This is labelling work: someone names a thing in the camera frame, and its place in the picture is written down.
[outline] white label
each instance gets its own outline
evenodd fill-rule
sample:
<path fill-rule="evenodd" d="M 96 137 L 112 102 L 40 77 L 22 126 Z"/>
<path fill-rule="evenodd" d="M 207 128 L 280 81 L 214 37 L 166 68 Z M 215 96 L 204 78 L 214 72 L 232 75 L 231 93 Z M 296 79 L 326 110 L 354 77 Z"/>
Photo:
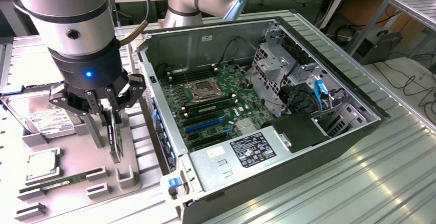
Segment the white label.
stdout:
<path fill-rule="evenodd" d="M 206 111 L 210 111 L 210 110 L 212 110 L 215 108 L 216 108 L 216 106 L 212 106 L 212 107 L 208 107 L 208 108 L 203 108 L 203 109 L 199 110 L 199 113 L 206 112 Z"/>
<path fill-rule="evenodd" d="M 236 108 L 234 108 L 234 112 L 235 112 L 236 116 L 239 116 L 239 112 L 238 112 Z"/>
<path fill-rule="evenodd" d="M 212 35 L 207 35 L 202 37 L 202 42 L 211 41 L 212 40 Z"/>
<path fill-rule="evenodd" d="M 74 123 L 64 109 L 52 109 L 43 112 L 31 113 L 27 116 L 30 122 L 43 135 L 72 130 Z"/>
<path fill-rule="evenodd" d="M 219 155 L 223 155 L 224 153 L 226 153 L 224 148 L 222 146 L 215 147 L 215 148 L 212 148 L 212 149 L 210 149 L 207 151 L 207 154 L 208 154 L 210 158 L 214 158 L 214 157 L 216 157 Z"/>

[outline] cpu socket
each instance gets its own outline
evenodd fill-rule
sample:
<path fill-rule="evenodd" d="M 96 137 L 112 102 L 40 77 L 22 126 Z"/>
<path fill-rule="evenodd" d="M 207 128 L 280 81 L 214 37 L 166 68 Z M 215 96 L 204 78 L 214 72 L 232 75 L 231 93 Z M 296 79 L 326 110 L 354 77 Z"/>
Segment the cpu socket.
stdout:
<path fill-rule="evenodd" d="M 194 100 L 198 102 L 223 95 L 223 91 L 219 88 L 214 78 L 191 82 L 188 84 L 188 88 L 191 90 Z"/>

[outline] warning label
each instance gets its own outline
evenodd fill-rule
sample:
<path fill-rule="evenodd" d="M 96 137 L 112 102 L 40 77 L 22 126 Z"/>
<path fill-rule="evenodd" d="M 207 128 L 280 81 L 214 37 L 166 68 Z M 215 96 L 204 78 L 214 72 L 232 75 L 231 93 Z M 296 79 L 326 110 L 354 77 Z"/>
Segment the warning label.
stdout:
<path fill-rule="evenodd" d="M 231 142 L 231 146 L 246 168 L 276 156 L 262 132 Z"/>
<path fill-rule="evenodd" d="M 74 123 L 64 109 L 46 110 L 27 116 L 43 135 L 72 130 Z"/>

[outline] power supply label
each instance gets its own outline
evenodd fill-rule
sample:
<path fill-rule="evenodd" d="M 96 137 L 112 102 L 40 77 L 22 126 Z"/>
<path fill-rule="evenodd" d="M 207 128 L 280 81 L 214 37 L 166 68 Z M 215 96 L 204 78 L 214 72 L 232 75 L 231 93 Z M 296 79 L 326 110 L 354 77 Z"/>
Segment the power supply label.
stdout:
<path fill-rule="evenodd" d="M 246 168 L 276 156 L 262 132 L 231 142 L 231 146 Z"/>

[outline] motherboard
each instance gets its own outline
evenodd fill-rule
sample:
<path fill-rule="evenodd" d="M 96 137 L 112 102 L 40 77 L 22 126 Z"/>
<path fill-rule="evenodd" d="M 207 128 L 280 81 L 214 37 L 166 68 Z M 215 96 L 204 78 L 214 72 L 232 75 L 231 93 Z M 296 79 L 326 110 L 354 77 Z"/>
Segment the motherboard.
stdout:
<path fill-rule="evenodd" d="M 168 73 L 162 88 L 191 152 L 256 131 L 274 117 L 248 72 L 223 64 Z"/>

